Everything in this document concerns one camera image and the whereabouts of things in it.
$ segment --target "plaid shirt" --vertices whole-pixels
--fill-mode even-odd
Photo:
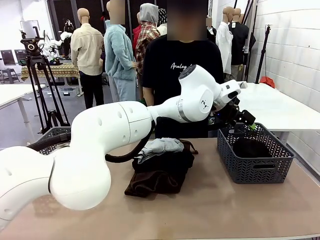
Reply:
[[[148,44],[158,37],[160,37],[160,33],[157,30],[157,25],[155,22],[141,22],[141,32],[135,49],[135,58],[138,63],[137,71],[139,74],[142,74]]]

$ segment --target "pile of clothes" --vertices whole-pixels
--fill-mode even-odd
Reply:
[[[189,141],[175,138],[149,141],[132,162],[134,175],[124,194],[145,198],[151,193],[179,193],[188,169],[193,166],[193,154],[197,153]]]

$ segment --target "mannequin hand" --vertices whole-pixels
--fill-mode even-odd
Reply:
[[[99,59],[99,66],[102,67],[104,65],[104,61],[100,58]]]
[[[132,61],[131,63],[132,63],[132,67],[133,67],[134,69],[137,69],[137,68],[138,68],[138,63],[137,63],[137,62]]]

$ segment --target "patterned tablecloth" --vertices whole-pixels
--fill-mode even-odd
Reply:
[[[53,65],[53,66],[50,66],[50,67],[51,67],[53,76],[55,78],[59,78],[59,77],[64,77],[64,78],[75,77],[75,78],[78,78],[78,79],[80,78],[78,68],[75,67],[74,65],[72,65],[71,63],[64,63],[64,64],[59,65],[59,66],[54,66]],[[36,74],[37,74],[38,78],[45,78],[46,77],[44,71],[38,70],[37,67],[35,69],[36,69]],[[49,77],[50,77],[50,72],[49,72],[48,67],[46,67],[46,69],[47,69]],[[22,69],[21,69],[21,79],[23,81],[25,81],[27,78],[29,78],[28,68],[27,68],[27,66],[23,66]]]

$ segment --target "white wall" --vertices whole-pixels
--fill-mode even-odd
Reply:
[[[260,76],[272,78],[286,95],[320,112],[320,0],[259,0],[249,82],[257,76],[272,24]],[[288,143],[320,172],[320,132],[293,132]]]
[[[215,29],[218,29],[220,22],[222,21],[222,11],[225,7],[234,7],[235,6],[235,0],[216,0],[218,1],[217,3],[217,10],[216,10],[216,17],[213,16],[214,12],[212,10],[212,18],[215,18],[215,21],[213,20],[213,27]],[[244,14],[246,10],[248,0],[238,0],[236,3],[236,8],[241,9],[241,13]]]
[[[46,0],[0,0],[0,50],[25,49],[20,43],[22,38],[19,29],[22,20],[38,20],[40,34],[45,30],[50,37],[53,36]],[[4,66],[1,60],[0,69],[5,68],[14,68],[17,73],[21,72],[19,65]]]

